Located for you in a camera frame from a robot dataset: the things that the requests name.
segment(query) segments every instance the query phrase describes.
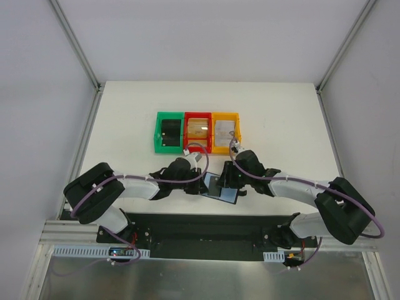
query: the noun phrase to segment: yellow bin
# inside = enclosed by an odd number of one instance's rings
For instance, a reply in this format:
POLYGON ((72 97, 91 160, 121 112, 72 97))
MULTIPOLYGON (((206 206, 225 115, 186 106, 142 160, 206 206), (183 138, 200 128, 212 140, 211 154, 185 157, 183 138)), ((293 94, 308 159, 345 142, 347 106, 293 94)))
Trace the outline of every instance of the yellow bin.
POLYGON ((241 142, 239 114, 236 112, 212 112, 212 150, 213 154, 229 154, 229 141, 232 139, 231 132, 234 126, 234 135, 241 142))

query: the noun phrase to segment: black mounting plate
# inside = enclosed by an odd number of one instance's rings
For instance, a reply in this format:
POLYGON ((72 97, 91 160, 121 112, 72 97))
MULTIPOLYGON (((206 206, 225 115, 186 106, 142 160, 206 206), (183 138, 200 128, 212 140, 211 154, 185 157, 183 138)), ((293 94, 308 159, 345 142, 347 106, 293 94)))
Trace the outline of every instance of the black mounting plate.
MULTIPOLYGON (((137 229, 136 246, 152 258, 263 261, 263 252, 276 252, 269 233, 290 216, 220 216, 127 213, 137 229)), ((99 228, 98 243, 119 243, 99 228)), ((305 239, 307 248, 316 240, 305 239)), ((300 248, 301 240, 293 247, 300 248)))

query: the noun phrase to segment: metal frame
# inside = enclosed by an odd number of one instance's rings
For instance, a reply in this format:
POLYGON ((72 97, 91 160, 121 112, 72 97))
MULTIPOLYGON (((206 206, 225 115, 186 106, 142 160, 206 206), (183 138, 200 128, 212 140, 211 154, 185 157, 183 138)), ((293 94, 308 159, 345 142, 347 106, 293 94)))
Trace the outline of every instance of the metal frame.
MULTIPOLYGON (((81 134, 79 146, 77 148, 77 151, 76 151, 76 154, 74 157, 74 164, 72 165, 72 169, 71 169, 71 172, 70 172, 70 175, 68 177, 68 181, 66 182, 66 184, 70 183, 72 180, 77 178, 79 176, 79 172, 81 172, 83 159, 85 157, 86 149, 88 148, 88 144, 89 144, 90 135, 92 133, 92 129, 94 126, 94 120, 96 119, 96 115, 98 113, 98 109, 100 106, 101 96, 103 95, 103 89, 104 89, 104 85, 100 85, 99 90, 96 91, 96 94, 94 95, 89 114, 87 115, 87 121, 86 121, 85 127, 83 129, 83 132, 81 134)), ((66 205, 66 198, 64 196, 62 196, 57 219, 59 219, 61 217, 61 214, 63 213, 65 205, 66 205)))
POLYGON ((369 282, 375 299, 390 300, 393 299, 388 280, 384 273, 381 257, 378 252, 363 252, 365 267, 367 269, 369 282))
MULTIPOLYGON (((93 99, 90 112, 87 116, 87 122, 84 131, 81 135, 81 140, 79 147, 76 151, 74 158, 74 164, 70 173, 69 180, 73 180, 79 175, 86 148, 88 146, 90 134, 94 125, 94 120, 96 118, 96 113, 99 108, 99 103, 103 93, 104 85, 100 84, 68 19, 60 6, 58 0, 48 0, 52 10, 60 23, 62 30, 64 31, 67 40, 69 41, 73 51, 75 52, 77 59, 81 63, 86 75, 91 81, 92 85, 96 90, 96 95, 93 99)), ((365 23, 366 19, 370 15, 371 11, 375 7, 378 0, 367 0, 364 7, 362 8, 359 16, 355 20, 352 28, 347 34, 346 38, 340 45, 332 63, 329 65, 327 71, 325 72, 321 82, 317 85, 316 91, 318 99, 321 105, 321 111, 326 122, 329 138, 331 140, 332 148, 334 150, 335 159, 339 172, 343 175, 343 170, 338 157, 338 152, 336 150, 336 143, 334 141, 334 136, 331 130, 331 125, 329 123, 328 116, 326 114, 323 100, 321 99, 321 91, 326 86, 327 82, 330 80, 334 74, 337 66, 341 62, 342 58, 346 54, 349 46, 354 41, 354 38, 358 34, 360 28, 365 23)), ((65 198, 63 199, 59 216, 61 215, 63 209, 68 207, 65 203, 65 198)), ((94 224, 81 225, 76 221, 47 221, 42 236, 40 238, 39 245, 36 250, 36 254, 29 272, 29 276, 22 290, 22 299, 39 299, 41 289, 44 284, 45 275, 49 266, 49 261, 51 254, 54 250, 54 245, 87 245, 91 247, 101 247, 101 246, 117 246, 119 244, 97 244, 98 227, 94 224)), ((324 238, 324 242, 321 246, 320 251, 346 251, 346 252, 362 252, 364 262, 366 265, 367 274, 371 283, 371 287, 376 299, 392 299, 390 290, 388 288, 388 282, 381 265, 381 260, 379 253, 377 252, 376 244, 371 239, 359 239, 352 246, 347 246, 341 244, 334 238, 324 238)))
POLYGON ((78 61, 81 63, 82 68, 84 69, 86 75, 92 82, 94 88, 96 90, 98 90, 100 88, 100 83, 99 83, 92 67, 89 64, 89 61, 88 61, 85 53, 83 52, 82 47, 81 47, 78 39, 76 38, 75 33, 74 33, 71 25, 69 24, 68 19, 65 15, 61 5, 59 4, 58 0, 49 0, 49 4, 50 4, 52 10, 54 11, 54 14, 57 17, 57 19, 60 23, 60 26, 61 26, 62 30, 64 31, 64 34, 67 37, 67 40, 69 41, 69 43, 72 47, 72 50, 75 52, 78 61))
POLYGON ((344 41, 340 45, 339 49, 337 50, 331 64, 329 65, 328 69, 326 70, 324 76, 321 79, 321 82, 317 85, 317 91, 320 93, 330 80, 331 76, 335 72, 337 66, 339 63, 342 61, 342 58, 346 54, 347 50, 349 49, 349 46, 353 43, 354 38, 357 36, 359 30, 361 27, 364 25, 366 19, 372 12, 373 8, 375 7, 375 4, 379 0, 367 0, 365 3, 364 7, 361 9, 361 12, 359 13, 357 19, 351 26, 351 29, 347 36, 344 38, 344 41))
POLYGON ((44 284, 44 279, 48 271, 53 249, 53 245, 39 244, 39 246, 37 247, 31 270, 29 272, 24 289, 22 290, 21 299, 39 299, 44 284))

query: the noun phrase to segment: black object in bin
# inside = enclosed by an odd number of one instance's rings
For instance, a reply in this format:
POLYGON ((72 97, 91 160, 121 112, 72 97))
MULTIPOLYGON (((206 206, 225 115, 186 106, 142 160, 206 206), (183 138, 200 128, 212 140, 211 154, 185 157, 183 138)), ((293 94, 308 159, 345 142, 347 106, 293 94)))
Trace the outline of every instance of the black object in bin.
POLYGON ((165 119, 161 121, 161 134, 163 146, 181 145, 181 120, 165 119))

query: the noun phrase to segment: enclosure wall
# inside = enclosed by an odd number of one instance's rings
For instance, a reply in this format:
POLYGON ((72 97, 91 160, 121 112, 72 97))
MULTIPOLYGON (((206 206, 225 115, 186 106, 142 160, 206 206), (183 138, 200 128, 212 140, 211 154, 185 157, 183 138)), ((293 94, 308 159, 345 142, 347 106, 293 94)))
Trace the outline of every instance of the enclosure wall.
POLYGON ((49 4, 0 2, 0 291, 17 299, 94 89, 49 4))
POLYGON ((386 228, 379 241, 394 298, 400 297, 400 2, 379 1, 322 100, 344 175, 386 228))

